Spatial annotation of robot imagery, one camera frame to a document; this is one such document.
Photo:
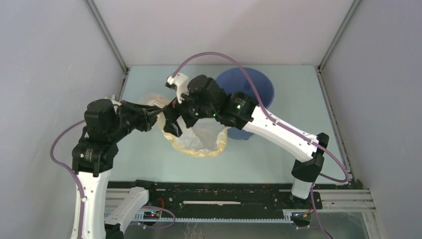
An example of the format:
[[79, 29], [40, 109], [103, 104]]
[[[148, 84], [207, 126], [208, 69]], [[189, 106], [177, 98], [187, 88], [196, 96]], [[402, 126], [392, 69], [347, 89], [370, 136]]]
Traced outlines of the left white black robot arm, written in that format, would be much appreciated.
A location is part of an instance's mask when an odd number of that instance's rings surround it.
[[154, 183], [137, 180], [111, 215], [105, 217], [106, 191], [118, 142], [134, 130], [148, 132], [162, 109], [100, 99], [88, 104], [86, 125], [72, 150], [77, 196], [73, 239], [122, 239], [137, 211], [157, 202]]

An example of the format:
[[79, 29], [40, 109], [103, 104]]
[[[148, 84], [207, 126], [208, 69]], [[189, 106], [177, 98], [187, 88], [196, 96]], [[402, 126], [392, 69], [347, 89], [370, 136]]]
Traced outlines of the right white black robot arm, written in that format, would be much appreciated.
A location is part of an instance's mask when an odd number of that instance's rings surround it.
[[297, 129], [260, 107], [249, 95], [242, 92], [227, 94], [214, 79], [205, 75], [191, 80], [178, 73], [175, 77], [168, 77], [165, 85], [176, 90], [176, 98], [163, 109], [163, 130], [166, 133], [176, 137], [182, 135], [178, 119], [184, 121], [186, 128], [191, 128], [200, 119], [210, 118], [224, 126], [266, 138], [296, 159], [289, 195], [291, 205], [302, 208], [309, 202], [311, 186], [322, 170], [323, 149], [329, 142], [327, 134], [314, 135]]

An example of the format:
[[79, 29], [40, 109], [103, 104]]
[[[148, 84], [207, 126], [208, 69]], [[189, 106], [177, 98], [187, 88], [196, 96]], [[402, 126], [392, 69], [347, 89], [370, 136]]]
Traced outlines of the translucent white yellow trash bag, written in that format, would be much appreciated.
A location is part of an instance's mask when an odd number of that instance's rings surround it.
[[164, 131], [163, 113], [158, 115], [154, 125], [161, 130], [163, 136], [176, 151], [194, 157], [214, 157], [224, 151], [227, 145], [228, 127], [213, 119], [200, 119], [192, 128], [186, 128], [182, 118], [179, 118], [177, 122], [183, 132], [180, 137]]

